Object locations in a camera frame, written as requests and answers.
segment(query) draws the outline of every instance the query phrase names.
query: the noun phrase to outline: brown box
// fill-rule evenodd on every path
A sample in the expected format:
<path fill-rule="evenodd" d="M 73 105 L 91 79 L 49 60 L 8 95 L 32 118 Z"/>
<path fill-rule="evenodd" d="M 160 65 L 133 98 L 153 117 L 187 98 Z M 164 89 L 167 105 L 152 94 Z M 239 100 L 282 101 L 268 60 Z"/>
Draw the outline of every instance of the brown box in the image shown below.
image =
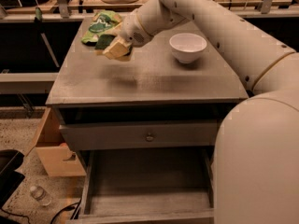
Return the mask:
<path fill-rule="evenodd" d="M 86 175 L 77 154 L 69 149 L 60 134 L 59 125 L 55 113 L 46 108 L 38 124 L 31 149 L 36 148 L 37 155 L 49 176 Z"/>

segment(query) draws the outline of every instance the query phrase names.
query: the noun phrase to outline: clear water bottle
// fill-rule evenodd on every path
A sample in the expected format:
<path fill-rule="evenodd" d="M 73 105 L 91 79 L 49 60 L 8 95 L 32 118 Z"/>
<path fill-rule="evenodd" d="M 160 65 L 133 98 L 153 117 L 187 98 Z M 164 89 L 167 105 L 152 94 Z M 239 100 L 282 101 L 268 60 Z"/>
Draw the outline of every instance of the clear water bottle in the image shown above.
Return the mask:
<path fill-rule="evenodd" d="M 30 195 L 42 206 L 48 206 L 52 202 L 51 196 L 40 186 L 32 186 L 30 188 Z"/>

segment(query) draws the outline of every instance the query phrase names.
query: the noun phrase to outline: concrete floor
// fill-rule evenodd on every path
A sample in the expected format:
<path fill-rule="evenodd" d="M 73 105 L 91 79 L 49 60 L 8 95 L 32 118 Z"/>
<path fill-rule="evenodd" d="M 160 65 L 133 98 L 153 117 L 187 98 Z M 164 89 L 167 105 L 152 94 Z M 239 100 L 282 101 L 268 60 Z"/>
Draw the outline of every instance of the concrete floor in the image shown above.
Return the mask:
<path fill-rule="evenodd" d="M 25 109 L 21 106 L 0 107 L 0 150 L 17 149 L 25 154 L 44 109 L 42 106 L 36 107 L 33 116 L 28 119 Z M 24 158 L 17 171 L 24 174 L 25 179 L 3 209 L 28 216 L 31 224 L 50 224 L 57 212 L 71 203 L 78 202 L 81 197 L 84 177 L 48 177 L 34 149 Z M 42 186 L 52 196 L 52 203 L 48 207 L 40 206 L 30 196 L 29 189 L 33 185 Z M 65 223 L 71 215 L 72 211 L 64 212 L 53 223 Z M 28 223 L 24 217 L 14 217 L 2 211 L 0 216 L 21 224 Z"/>

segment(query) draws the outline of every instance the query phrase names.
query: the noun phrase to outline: desk surface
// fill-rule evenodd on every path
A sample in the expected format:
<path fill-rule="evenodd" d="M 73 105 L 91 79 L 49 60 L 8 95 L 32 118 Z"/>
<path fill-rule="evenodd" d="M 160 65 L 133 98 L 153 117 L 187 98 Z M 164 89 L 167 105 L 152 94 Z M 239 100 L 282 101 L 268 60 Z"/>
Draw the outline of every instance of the desk surface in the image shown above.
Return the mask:
<path fill-rule="evenodd" d="M 239 102 L 248 96 L 238 76 L 208 43 L 202 57 L 181 64 L 172 55 L 169 38 L 177 33 L 201 32 L 191 22 L 163 31 L 142 48 L 134 48 L 130 62 L 96 55 L 80 41 L 91 18 L 81 24 L 51 89 L 47 105 L 79 107 Z"/>

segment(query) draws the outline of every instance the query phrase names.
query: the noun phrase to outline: white bowl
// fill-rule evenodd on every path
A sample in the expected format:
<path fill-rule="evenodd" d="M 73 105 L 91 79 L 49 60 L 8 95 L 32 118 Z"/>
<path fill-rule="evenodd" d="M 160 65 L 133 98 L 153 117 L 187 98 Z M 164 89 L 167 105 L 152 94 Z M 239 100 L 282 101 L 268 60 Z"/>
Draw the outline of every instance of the white bowl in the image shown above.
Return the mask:
<path fill-rule="evenodd" d="M 196 61 L 206 48 L 206 40 L 203 37 L 188 33 L 173 35 L 169 44 L 173 56 L 181 63 Z"/>

